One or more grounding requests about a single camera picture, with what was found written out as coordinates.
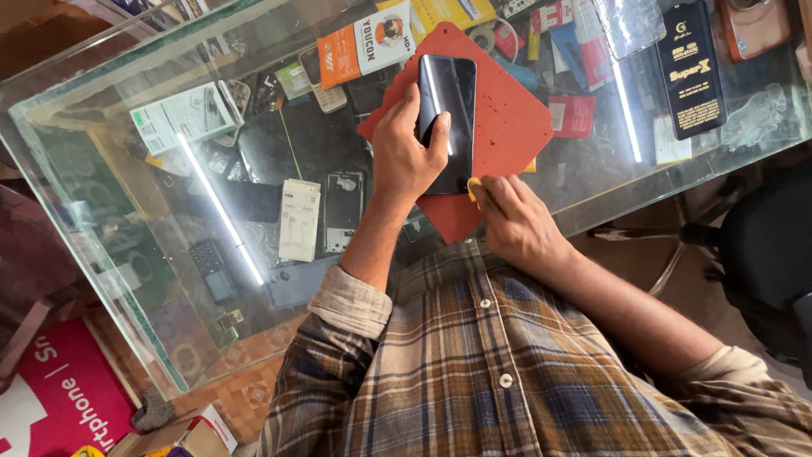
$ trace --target shirt button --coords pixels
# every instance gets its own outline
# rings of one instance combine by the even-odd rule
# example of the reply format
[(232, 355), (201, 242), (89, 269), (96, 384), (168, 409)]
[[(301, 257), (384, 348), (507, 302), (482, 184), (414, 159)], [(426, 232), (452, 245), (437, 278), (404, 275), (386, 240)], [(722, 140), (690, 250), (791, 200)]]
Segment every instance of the shirt button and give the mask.
[(508, 387), (513, 385), (513, 376), (510, 376), (507, 373), (503, 374), (502, 376), (499, 377), (499, 385), (507, 389)]

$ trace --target hand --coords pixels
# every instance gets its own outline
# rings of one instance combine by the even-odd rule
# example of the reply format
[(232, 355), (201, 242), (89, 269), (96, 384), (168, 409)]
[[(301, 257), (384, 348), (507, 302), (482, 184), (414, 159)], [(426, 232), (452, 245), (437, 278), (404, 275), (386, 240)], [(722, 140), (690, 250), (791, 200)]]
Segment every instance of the hand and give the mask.
[(409, 208), (429, 188), (448, 163), (448, 128), (451, 115), (443, 112), (434, 122), (429, 149), (414, 134), (420, 111), (417, 83), (406, 90), (383, 116), (372, 136), (374, 151), (373, 196), (378, 195)]
[(488, 249), (517, 268), (548, 282), (577, 254), (544, 202), (518, 176), (485, 176), (471, 191), (485, 217)]

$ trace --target phone screen glass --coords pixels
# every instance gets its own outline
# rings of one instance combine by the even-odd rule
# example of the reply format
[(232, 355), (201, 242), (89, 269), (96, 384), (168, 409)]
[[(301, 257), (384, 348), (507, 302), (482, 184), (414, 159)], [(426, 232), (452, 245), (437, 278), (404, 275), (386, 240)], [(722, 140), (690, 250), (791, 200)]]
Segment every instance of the phone screen glass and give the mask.
[(299, 54), (299, 63), (304, 67), (304, 73), (310, 80), (311, 85), (322, 82), (322, 70), (319, 67), (318, 48), (312, 48)]
[(426, 191), (427, 194), (468, 192), (473, 162), (473, 114), (477, 95), (477, 64), (470, 59), (423, 55), (418, 63), (420, 89), (418, 138), (431, 143), (434, 120), (443, 111), (451, 113), (448, 165)]

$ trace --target green cable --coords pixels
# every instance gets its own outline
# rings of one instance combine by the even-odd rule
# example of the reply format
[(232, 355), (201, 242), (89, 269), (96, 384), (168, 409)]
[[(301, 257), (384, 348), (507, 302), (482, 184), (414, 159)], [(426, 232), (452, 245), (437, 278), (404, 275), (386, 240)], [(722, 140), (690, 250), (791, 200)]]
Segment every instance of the green cable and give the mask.
[(293, 156), (293, 163), (296, 164), (296, 172), (299, 173), (299, 179), (301, 181), (304, 181), (305, 179), (302, 177), (302, 171), (299, 169), (299, 162), (296, 161), (296, 154), (293, 152), (293, 144), (291, 143), (291, 136), (287, 134), (287, 125), (285, 124), (285, 116), (282, 114), (282, 110), (279, 110), (279, 117), (282, 118), (282, 126), (285, 128), (287, 145), (291, 147), (291, 155)]

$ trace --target metal clip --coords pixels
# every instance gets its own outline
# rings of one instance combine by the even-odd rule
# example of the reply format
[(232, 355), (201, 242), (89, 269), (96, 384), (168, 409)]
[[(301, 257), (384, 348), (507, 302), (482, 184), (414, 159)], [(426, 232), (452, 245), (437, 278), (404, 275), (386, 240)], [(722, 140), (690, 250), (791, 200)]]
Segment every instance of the metal clip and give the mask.
[(227, 312), (226, 315), (218, 319), (215, 324), (223, 332), (226, 332), (230, 330), (231, 327), (234, 327), (234, 325), (239, 324), (243, 320), (245, 320), (243, 313), (240, 310), (234, 310)]

